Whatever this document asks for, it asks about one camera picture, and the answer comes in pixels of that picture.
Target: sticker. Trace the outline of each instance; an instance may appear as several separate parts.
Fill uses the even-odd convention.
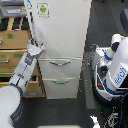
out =
[[[49,6],[47,3],[38,3],[38,15],[41,17],[49,17]]]
[[[13,54],[14,58],[22,58],[23,53]]]
[[[1,55],[1,58],[5,58],[6,56],[5,55]]]
[[[13,69],[13,68],[8,68],[8,69],[10,69],[10,70],[11,70],[11,69]]]
[[[13,35],[11,33],[8,33],[7,36],[9,39],[13,39]]]

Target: label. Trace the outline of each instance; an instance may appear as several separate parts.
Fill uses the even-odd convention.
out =
[[[7,36],[9,39],[13,39],[13,35],[11,33],[8,33]]]
[[[20,14],[20,9],[11,9],[7,10],[9,14]]]
[[[10,69],[10,70],[11,70],[11,69],[13,69],[13,68],[8,68],[8,69]]]
[[[6,56],[5,55],[0,55],[1,56],[1,58],[5,58]]]
[[[13,54],[14,58],[22,58],[23,53]]]
[[[128,71],[123,67],[122,64],[120,64],[112,78],[112,80],[114,81],[117,87],[120,87],[120,85],[123,83],[127,74],[128,74]]]
[[[49,6],[47,3],[38,3],[38,15],[41,17],[49,17]]]

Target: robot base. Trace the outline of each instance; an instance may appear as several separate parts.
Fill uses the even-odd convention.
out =
[[[103,106],[105,107],[113,107],[119,105],[120,100],[119,99],[112,99],[111,101],[108,101],[104,99],[97,91],[94,79],[94,71],[92,70],[92,88],[93,88],[93,94],[95,99]]]

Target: cable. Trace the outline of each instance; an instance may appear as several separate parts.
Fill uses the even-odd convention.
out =
[[[91,50],[92,50],[92,53],[94,54],[95,51],[93,50],[93,46],[96,46],[96,48],[99,48],[99,46],[97,44],[92,44],[91,45]]]
[[[90,92],[90,91],[92,90],[92,83],[91,83],[89,80],[84,80],[84,81],[90,83],[91,87],[89,88],[89,90],[87,90],[87,91],[82,91],[81,88],[80,88],[80,86],[78,86],[78,88],[79,88],[79,91],[80,91],[80,92],[82,92],[82,93],[88,93],[88,92]]]
[[[91,62],[92,62],[92,56],[84,52],[81,70],[84,70],[89,66],[91,66]]]
[[[104,4],[106,2],[106,0],[96,0],[98,1],[100,4]]]
[[[125,99],[125,96],[128,94],[128,90],[125,92],[123,98],[122,98],[122,102],[121,102],[121,117],[120,117],[120,122],[119,122],[119,127],[121,126],[121,122],[122,122],[122,107],[123,107],[123,102],[124,102],[124,99]]]
[[[107,118],[104,128],[106,128],[107,124],[109,125],[109,127],[114,128],[114,126],[118,123],[118,113],[114,112],[115,108],[116,107],[113,107],[112,114]]]

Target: drawer handle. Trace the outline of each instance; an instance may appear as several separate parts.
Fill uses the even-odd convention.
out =
[[[9,59],[7,59],[6,61],[0,61],[0,64],[1,63],[8,63],[9,62]]]
[[[69,80],[66,80],[66,81],[52,81],[52,82],[54,82],[54,83],[56,83],[56,84],[66,84],[66,83],[68,83],[69,82]]]
[[[54,65],[57,65],[57,66],[64,66],[64,65],[66,65],[66,64],[69,64],[69,63],[71,63],[71,61],[66,61],[66,62],[64,62],[64,63],[57,63],[57,62],[55,62],[55,61],[50,61],[50,63],[51,64],[54,64]]]

